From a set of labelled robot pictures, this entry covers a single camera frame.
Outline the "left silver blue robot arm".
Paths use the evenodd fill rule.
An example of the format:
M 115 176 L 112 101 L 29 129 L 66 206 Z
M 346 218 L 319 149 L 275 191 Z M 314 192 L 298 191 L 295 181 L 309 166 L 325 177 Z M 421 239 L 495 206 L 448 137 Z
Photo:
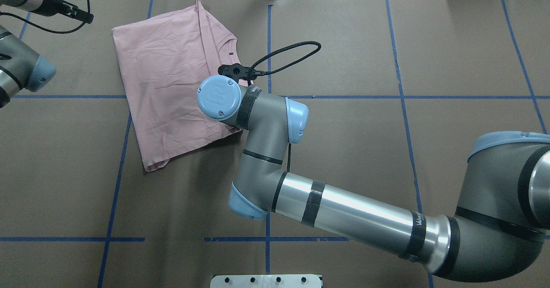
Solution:
M 31 25 L 52 34 L 71 34 L 85 24 L 94 21 L 91 2 L 86 0 L 86 9 L 66 0 L 0 0 L 2 6 L 8 6 L 41 16 L 63 15 L 80 21 L 80 25 L 71 30 L 51 30 L 37 25 L 29 19 L 11 12 L 1 12 L 1 16 L 10 16 L 24 23 L 21 30 Z M 22 41 L 21 36 L 12 33 L 6 27 L 0 28 L 0 106 L 4 107 L 22 90 L 38 92 L 56 75 L 57 69 L 45 56 L 37 53 Z

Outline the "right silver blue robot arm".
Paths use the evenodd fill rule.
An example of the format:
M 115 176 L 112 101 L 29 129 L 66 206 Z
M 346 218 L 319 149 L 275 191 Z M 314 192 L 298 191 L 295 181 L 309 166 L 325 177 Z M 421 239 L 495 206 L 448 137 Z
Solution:
M 312 110 L 312 121 L 305 141 L 291 157 L 292 180 L 299 185 L 298 206 L 304 208 L 314 178 L 325 184 L 323 197 L 338 210 L 326 212 L 320 206 L 316 226 L 333 229 L 331 241 L 364 237 L 376 243 L 351 254 L 346 265 L 359 269 L 363 252 L 368 267 L 384 272 L 384 286 L 404 282 L 401 268 L 425 259 L 398 258 L 409 241 L 411 224 L 400 233 L 397 216 L 411 219 L 425 215 L 427 251 L 434 245 L 439 229 L 430 224 L 452 221 L 461 189 L 460 174 L 469 169 L 466 162 L 470 143 L 486 132 L 499 129 L 535 129 L 535 110 L 526 98 L 405 97 L 374 99 L 304 99 Z M 331 222 L 328 216 L 334 217 Z

